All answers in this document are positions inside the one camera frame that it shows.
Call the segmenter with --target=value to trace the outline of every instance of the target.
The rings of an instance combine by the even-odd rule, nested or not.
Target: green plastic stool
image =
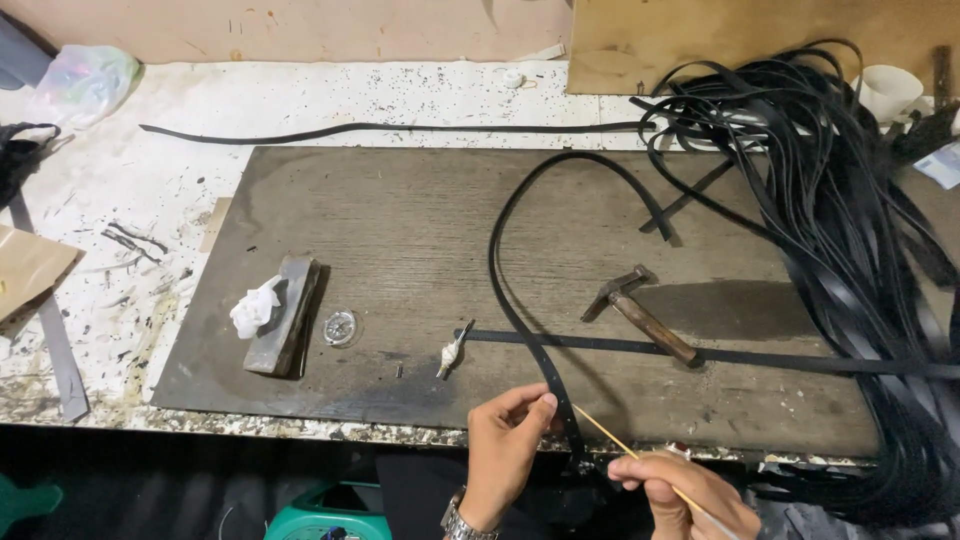
[[[280,510],[263,540],[321,540],[335,527],[347,537],[392,540],[382,507],[377,484],[323,483]]]
[[[0,475],[0,538],[7,534],[13,522],[36,516],[45,516],[57,508],[63,492],[56,485],[18,489],[7,477]]]

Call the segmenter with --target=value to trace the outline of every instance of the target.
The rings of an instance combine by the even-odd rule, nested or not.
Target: white plastic cup
[[[906,106],[924,95],[924,84],[912,73],[893,65],[871,65],[863,69],[861,76],[860,105],[874,114],[876,121],[889,122]],[[853,88],[860,80],[853,80]]]

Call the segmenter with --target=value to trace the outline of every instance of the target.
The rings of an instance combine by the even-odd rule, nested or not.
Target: hand
[[[459,509],[467,525],[488,532],[500,523],[527,483],[556,410],[557,397],[540,382],[508,390],[469,413],[467,493]]]
[[[728,540],[703,512],[693,510],[673,491],[673,486],[717,518],[741,540],[754,540],[760,520],[743,503],[740,494],[719,475],[670,452],[641,454],[640,459],[620,457],[610,463],[611,480],[634,490],[643,484],[654,514],[651,540]]]

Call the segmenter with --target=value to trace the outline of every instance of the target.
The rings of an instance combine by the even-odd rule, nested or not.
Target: whetstone
[[[280,300],[278,313],[257,331],[243,360],[245,370],[273,377],[283,377],[290,370],[320,265],[312,257],[287,256],[279,275],[274,288]]]

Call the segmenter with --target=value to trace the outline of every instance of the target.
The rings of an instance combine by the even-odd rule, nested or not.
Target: hammer
[[[673,355],[687,367],[700,367],[703,365],[703,361],[698,361],[695,358],[697,352],[692,347],[658,321],[650,311],[644,309],[636,300],[627,295],[627,291],[648,280],[650,280],[650,271],[642,264],[638,264],[630,274],[604,283],[600,287],[597,297],[593,300],[593,304],[590,304],[580,320],[588,323],[595,319],[607,304],[613,304],[614,309],[627,317],[627,320],[634,323],[635,327],[650,336],[650,339],[660,345],[667,353]]]

